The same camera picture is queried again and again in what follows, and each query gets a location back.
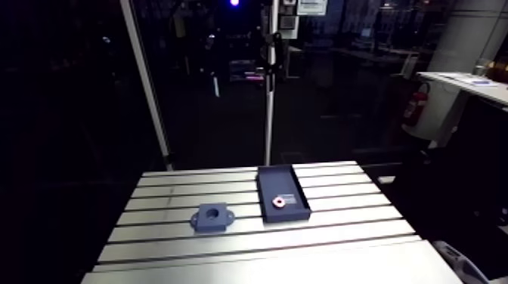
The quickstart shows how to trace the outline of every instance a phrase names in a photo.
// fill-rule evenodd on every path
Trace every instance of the metal table surface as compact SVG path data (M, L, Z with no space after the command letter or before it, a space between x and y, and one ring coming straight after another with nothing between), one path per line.
M264 224L257 168L146 173L82 283L460 283L356 162L293 165L307 221ZM189 225L226 202L223 233Z

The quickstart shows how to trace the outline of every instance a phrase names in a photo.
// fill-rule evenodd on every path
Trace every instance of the black tray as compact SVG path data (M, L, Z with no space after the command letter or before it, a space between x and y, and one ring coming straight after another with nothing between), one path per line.
M311 208L291 165L259 167L257 183L265 222L308 220L311 217ZM273 204L276 197L284 199L283 208Z

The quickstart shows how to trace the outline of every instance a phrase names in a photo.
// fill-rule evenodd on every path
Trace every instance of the white sign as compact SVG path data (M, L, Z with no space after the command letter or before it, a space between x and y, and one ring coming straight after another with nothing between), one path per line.
M299 0L296 13L299 16L324 16L327 13L327 0Z

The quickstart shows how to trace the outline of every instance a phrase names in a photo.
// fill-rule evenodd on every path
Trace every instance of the vertical pole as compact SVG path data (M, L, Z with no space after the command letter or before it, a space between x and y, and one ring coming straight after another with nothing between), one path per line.
M164 162L167 162L169 155L168 144L166 143L166 136L164 134L163 123L160 120L159 108L157 106L155 94L150 80L150 76L147 71L145 64L143 48L139 41L138 29L136 29L134 14L132 13L132 7L130 0L120 0L122 6L123 17L125 18L125 24L127 26L127 32L131 39L132 50L136 58L136 64L138 65L139 75L141 77L141 83L143 84L144 95L147 98L148 108L150 109L150 115L152 123L155 128L157 140L159 142L160 151L163 154Z
M278 28L279 0L273 0L270 12L269 33L273 35ZM268 49L268 62L275 64L275 47L273 45ZM266 126L265 126L265 165L270 165L271 157L271 129L274 119L274 92L275 92L275 74L268 74L265 78L266 83Z

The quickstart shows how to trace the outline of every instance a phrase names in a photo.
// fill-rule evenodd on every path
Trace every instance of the red fire extinguisher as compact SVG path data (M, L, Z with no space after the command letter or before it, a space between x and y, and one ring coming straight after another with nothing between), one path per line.
M423 108L429 100L430 84L428 82L423 84L427 87L427 91L414 92L404 111L404 124L407 126L415 126L418 123Z

